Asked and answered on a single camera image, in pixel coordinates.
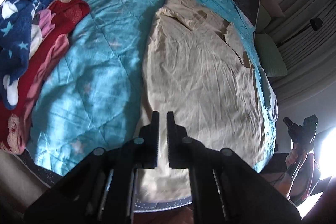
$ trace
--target black mount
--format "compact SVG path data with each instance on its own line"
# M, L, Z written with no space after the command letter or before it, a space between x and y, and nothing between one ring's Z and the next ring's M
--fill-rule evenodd
M121 148L97 148L26 213L27 224L132 223L137 169L157 166L159 113ZM169 165L189 169L194 223L298 223L300 214L231 149L187 136L167 113Z

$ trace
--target pink fabric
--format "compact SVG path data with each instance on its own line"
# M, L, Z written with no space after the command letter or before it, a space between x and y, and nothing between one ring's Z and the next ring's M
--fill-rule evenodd
M32 125L32 110L40 95L43 83L47 80L60 59L69 49L69 40L66 34L61 34L56 39L53 47L48 52L46 60L41 64L34 81L27 93L27 98L23 107L22 117L20 117L19 134L22 136L21 153L26 147Z
M39 11L38 14L40 15L39 27L42 31L42 37L45 38L53 29L55 29L55 24L51 23L55 13L51 14L49 9L45 9Z

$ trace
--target wrinkled beige sheet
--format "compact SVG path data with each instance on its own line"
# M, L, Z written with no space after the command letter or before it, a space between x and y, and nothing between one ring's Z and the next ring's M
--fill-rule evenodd
M166 113L206 147L229 147L253 166L263 159L263 114L254 68L236 29L195 0L166 0L155 14L143 60L139 127L160 112L158 167L139 174L140 197L190 196L187 170L168 163Z

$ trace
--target human hand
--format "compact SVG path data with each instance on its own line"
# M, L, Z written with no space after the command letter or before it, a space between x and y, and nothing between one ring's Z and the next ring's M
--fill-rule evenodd
M298 157L298 154L297 154L298 149L299 149L299 145L297 143L294 143L294 148L292 149L292 151L286 157L286 166L287 166L287 169L288 169L288 167L290 167L292 164L294 164L296 162L297 157ZM303 161L299 165L298 169L300 169L302 167L302 165L306 161L306 159L307 159L307 152L305 152L303 154Z

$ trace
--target white curtain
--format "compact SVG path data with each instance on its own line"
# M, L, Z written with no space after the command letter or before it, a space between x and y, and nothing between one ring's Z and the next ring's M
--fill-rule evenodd
M279 108L290 107L321 92L336 82L336 2L335 0L284 0L285 17L273 21L266 32L279 44L290 38L311 18L323 26L311 27L279 47L288 75L271 80Z

